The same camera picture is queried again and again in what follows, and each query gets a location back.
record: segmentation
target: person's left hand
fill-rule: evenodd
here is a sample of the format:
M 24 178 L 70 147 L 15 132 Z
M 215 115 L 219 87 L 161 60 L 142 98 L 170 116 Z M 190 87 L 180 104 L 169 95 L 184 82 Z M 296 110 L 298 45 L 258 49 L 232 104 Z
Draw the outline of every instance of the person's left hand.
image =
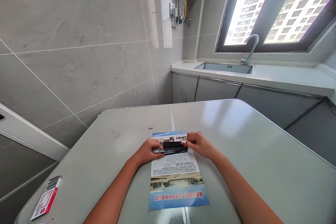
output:
M 131 158 L 139 166 L 147 163 L 148 161 L 163 158 L 165 156 L 163 153 L 154 154 L 152 152 L 152 148 L 155 147 L 160 149 L 163 148 L 157 139 L 147 138 L 147 140 L 140 146 L 140 148 L 136 151 L 136 153 L 134 153 Z

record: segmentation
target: flyer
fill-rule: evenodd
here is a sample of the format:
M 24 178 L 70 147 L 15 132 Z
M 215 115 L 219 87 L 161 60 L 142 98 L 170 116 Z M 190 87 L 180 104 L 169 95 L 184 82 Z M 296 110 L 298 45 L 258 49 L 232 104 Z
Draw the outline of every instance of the flyer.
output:
M 163 142 L 186 142 L 186 131 L 153 133 Z M 152 161 L 149 207 L 153 210 L 210 205 L 194 151 Z

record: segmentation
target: white door frame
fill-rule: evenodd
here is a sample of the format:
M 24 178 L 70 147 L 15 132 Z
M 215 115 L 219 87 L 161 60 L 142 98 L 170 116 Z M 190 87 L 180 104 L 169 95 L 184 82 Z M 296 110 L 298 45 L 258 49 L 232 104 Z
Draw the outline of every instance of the white door frame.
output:
M 0 103 L 0 134 L 60 162 L 69 148 Z

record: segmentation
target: hand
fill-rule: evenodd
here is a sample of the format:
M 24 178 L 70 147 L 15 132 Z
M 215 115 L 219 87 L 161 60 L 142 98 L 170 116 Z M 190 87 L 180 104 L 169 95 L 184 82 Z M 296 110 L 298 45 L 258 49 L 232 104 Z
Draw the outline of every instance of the hand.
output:
M 209 159 L 218 152 L 202 132 L 189 132 L 186 144 L 190 149 Z
M 160 148 L 163 147 L 160 145 L 159 140 L 157 139 L 149 139 L 140 146 L 140 148 L 134 153 L 131 157 L 134 162 L 138 164 L 138 166 L 147 163 L 148 161 L 163 158 L 165 155 L 163 153 L 156 153 L 152 152 L 152 148 Z

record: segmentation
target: countertop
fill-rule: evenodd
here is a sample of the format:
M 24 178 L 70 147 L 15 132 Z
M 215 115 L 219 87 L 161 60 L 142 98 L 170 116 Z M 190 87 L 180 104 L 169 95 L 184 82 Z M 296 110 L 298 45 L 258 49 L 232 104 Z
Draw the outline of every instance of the countertop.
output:
M 284 223 L 334 220 L 335 167 L 246 103 L 231 99 L 105 110 L 50 174 L 62 176 L 50 212 L 29 222 L 45 181 L 15 223 L 83 223 L 143 141 L 174 129 L 202 131 Z M 136 172 L 118 223 L 241 223 L 214 164 L 197 153 L 195 158 L 210 205 L 151 210 L 149 162 Z
M 255 75 L 194 69 L 203 62 L 180 61 L 171 66 L 171 71 L 323 96 L 332 96 L 336 89 L 336 81 L 318 67 L 250 64 L 255 68 Z

